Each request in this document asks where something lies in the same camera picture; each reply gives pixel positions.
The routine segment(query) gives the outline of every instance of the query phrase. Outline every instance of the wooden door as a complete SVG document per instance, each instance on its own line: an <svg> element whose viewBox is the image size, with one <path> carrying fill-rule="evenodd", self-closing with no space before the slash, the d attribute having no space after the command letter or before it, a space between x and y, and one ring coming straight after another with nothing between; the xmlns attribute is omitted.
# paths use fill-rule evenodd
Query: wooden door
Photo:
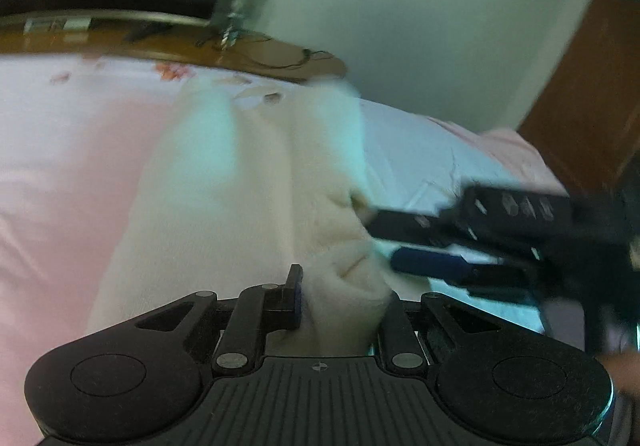
<svg viewBox="0 0 640 446"><path fill-rule="evenodd" d="M640 147L640 0L593 0L522 122L570 191L612 190Z"/></svg>

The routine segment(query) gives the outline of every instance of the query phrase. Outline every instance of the folded fabric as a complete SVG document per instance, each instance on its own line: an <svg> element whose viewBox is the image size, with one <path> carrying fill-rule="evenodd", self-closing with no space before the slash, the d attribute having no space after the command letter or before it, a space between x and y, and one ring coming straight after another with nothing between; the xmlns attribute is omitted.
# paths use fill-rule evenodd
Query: folded fabric
<svg viewBox="0 0 640 446"><path fill-rule="evenodd" d="M355 211L371 200L358 99L324 82L241 108L220 90L199 79L183 90L87 331L201 289L226 298L282 283L300 263L301 329L271 336L270 352L365 352L389 289Z"/></svg>

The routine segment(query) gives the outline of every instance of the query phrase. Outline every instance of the ridged black surface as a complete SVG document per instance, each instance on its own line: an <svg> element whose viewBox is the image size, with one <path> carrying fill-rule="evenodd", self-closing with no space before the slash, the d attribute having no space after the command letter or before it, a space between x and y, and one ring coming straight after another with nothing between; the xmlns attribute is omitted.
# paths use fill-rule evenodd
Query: ridged black surface
<svg viewBox="0 0 640 446"><path fill-rule="evenodd" d="M47 446L64 444L46 440ZM216 381L183 422L141 446L488 446L454 423L417 379L373 358L266 358L243 378ZM591 438L576 443L595 446Z"/></svg>

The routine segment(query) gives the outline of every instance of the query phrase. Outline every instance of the bed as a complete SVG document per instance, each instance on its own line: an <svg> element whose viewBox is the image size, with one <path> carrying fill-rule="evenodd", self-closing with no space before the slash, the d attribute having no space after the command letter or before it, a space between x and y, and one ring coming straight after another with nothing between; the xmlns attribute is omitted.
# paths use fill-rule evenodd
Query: bed
<svg viewBox="0 0 640 446"><path fill-rule="evenodd" d="M277 100L264 93L273 80L220 68L78 54L0 57L0 444L39 440L22 395L26 371L84 332L142 168L194 76L214 81L239 108ZM360 109L367 168L386 207L433 213L469 181L561 190L512 131L475 135L364 99ZM401 297L431 288L541 328L534 309L399 278L388 282Z"/></svg>

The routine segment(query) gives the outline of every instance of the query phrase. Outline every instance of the pink bed sheet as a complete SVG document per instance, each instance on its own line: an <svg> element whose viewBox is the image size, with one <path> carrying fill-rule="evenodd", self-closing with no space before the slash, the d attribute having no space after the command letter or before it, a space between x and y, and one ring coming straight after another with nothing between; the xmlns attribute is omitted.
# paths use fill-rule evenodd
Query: pink bed sheet
<svg viewBox="0 0 640 446"><path fill-rule="evenodd" d="M24 376L44 352L82 335L179 81L200 71L115 58L0 58L0 446L41 438ZM559 186L514 132L477 136L437 122L523 180Z"/></svg>

